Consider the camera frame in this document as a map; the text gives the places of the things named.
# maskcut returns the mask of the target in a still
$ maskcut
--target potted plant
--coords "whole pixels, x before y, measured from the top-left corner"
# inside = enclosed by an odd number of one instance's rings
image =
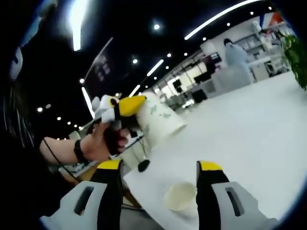
[[[291,65],[292,72],[298,84],[306,90],[307,87],[307,51],[301,40],[294,36],[284,37],[283,50]]]

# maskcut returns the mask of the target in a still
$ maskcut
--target wrist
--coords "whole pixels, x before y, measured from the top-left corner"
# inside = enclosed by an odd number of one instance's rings
[[[90,159],[90,155],[91,155],[91,146],[89,144],[89,135],[87,135],[86,137],[84,137],[81,141],[80,141],[80,149],[83,153],[83,156],[91,161]]]

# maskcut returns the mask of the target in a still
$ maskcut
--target black ceiling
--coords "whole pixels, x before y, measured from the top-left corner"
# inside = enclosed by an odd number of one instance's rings
[[[79,78],[84,78],[93,59],[109,38],[120,47],[124,61],[130,58],[130,74],[109,89],[128,95],[141,83],[147,72],[164,59],[164,64],[147,78],[145,85],[156,83],[153,76],[163,77],[168,70],[200,48],[202,38],[214,38],[218,34],[252,17],[269,12],[267,1],[251,3],[224,15],[208,25],[188,41],[184,37],[197,26],[220,11],[241,2],[240,0],[89,0],[82,27],[82,48],[74,52],[71,33],[67,29],[68,9],[72,1],[60,1],[56,11],[39,30],[38,34],[22,48],[24,64],[20,80],[26,88],[27,99],[35,119],[42,124],[46,135],[63,138],[71,133],[77,124],[82,126],[90,121]],[[155,31],[155,23],[160,29]],[[132,65],[133,58],[139,60]],[[37,114],[35,109],[51,104]]]

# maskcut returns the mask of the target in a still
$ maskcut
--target black wristband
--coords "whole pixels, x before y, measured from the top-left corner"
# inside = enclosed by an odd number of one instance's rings
[[[88,160],[83,155],[83,152],[82,152],[81,146],[80,146],[80,142],[81,142],[81,140],[76,141],[75,148],[73,149],[73,151],[75,152],[75,155],[78,159],[78,162],[87,164]]]

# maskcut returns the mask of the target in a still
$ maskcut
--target white table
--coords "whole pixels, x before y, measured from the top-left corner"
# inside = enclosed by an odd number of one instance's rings
[[[256,81],[262,81],[268,79],[269,73],[265,67],[265,63],[271,61],[271,57],[263,57],[258,60],[252,61],[248,64],[252,74]]]
[[[202,102],[187,127],[152,151],[151,164],[125,176],[131,193],[166,230],[196,230],[198,219],[178,220],[163,207],[175,183],[196,184],[196,161],[214,161],[281,219],[307,175],[307,92],[291,72]]]
[[[259,64],[264,64],[266,62],[269,62],[271,60],[271,57],[270,56],[267,56],[267,57],[263,57],[263,58],[260,58],[258,60],[255,60],[255,61],[252,61],[248,64],[248,66],[251,68],[251,67],[254,67],[254,66],[257,66]]]

